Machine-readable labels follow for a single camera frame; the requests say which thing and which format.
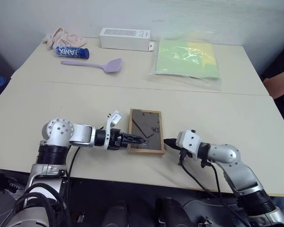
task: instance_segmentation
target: plastic bag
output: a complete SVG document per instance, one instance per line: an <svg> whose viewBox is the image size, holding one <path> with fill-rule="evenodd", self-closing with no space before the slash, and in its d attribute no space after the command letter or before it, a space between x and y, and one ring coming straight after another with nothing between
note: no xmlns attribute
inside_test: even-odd
<svg viewBox="0 0 284 227"><path fill-rule="evenodd" d="M212 44L161 39L152 74L175 75L180 81L221 90L221 78Z"/></svg>

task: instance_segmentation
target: table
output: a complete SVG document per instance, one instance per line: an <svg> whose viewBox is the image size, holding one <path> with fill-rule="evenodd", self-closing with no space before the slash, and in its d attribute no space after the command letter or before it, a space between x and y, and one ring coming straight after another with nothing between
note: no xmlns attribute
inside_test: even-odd
<svg viewBox="0 0 284 227"><path fill-rule="evenodd" d="M155 52L102 49L99 39L87 40L84 47L89 49L90 58L86 62L105 64L123 58L121 70L104 74L101 69L61 65L63 60L83 60L55 56L53 51L46 49L45 44L40 44L13 78L110 87L268 95L242 46L213 45L222 79L221 91L217 91L186 84L187 79L184 83L180 77L150 75Z"/></svg>
<svg viewBox="0 0 284 227"><path fill-rule="evenodd" d="M108 113L119 110L124 117L117 128L127 131L130 108L162 111L164 138L195 129L204 141L236 146L267 193L284 196L284 122L269 96L23 83L14 77L0 96L0 168L29 172L42 139L41 128L54 117L100 127ZM67 158L68 166L73 152ZM216 190L211 168L187 161L190 171ZM158 157L84 148L72 176L199 189L177 163L178 152L172 149ZM219 168L218 174L222 191L230 192Z"/></svg>

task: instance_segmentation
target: white cardboard box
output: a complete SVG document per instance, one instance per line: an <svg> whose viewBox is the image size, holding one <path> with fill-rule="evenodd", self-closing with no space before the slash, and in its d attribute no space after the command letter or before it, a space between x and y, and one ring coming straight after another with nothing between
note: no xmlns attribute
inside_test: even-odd
<svg viewBox="0 0 284 227"><path fill-rule="evenodd" d="M104 27L99 37L102 48L152 51L154 46L154 42L150 41L150 30Z"/></svg>

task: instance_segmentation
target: pink towel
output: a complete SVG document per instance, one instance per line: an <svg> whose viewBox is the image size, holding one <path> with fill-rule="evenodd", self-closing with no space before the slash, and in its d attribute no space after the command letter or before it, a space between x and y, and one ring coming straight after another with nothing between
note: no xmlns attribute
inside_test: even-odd
<svg viewBox="0 0 284 227"><path fill-rule="evenodd" d="M47 34L42 40L47 43L47 49L50 50L54 46L72 46L81 47L86 44L86 39L76 34L69 34L63 28L58 28L53 34Z"/></svg>

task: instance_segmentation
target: silicone spatula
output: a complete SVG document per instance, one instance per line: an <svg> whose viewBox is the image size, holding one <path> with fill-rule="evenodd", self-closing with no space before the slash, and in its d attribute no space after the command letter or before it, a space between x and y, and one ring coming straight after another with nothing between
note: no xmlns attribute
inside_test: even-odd
<svg viewBox="0 0 284 227"><path fill-rule="evenodd" d="M105 65L93 64L93 63L86 63L80 61L62 61L61 64L63 65L84 65L84 66L93 66L98 67L104 70L104 72L118 72L122 65L122 58L118 58L112 61L109 61Z"/></svg>

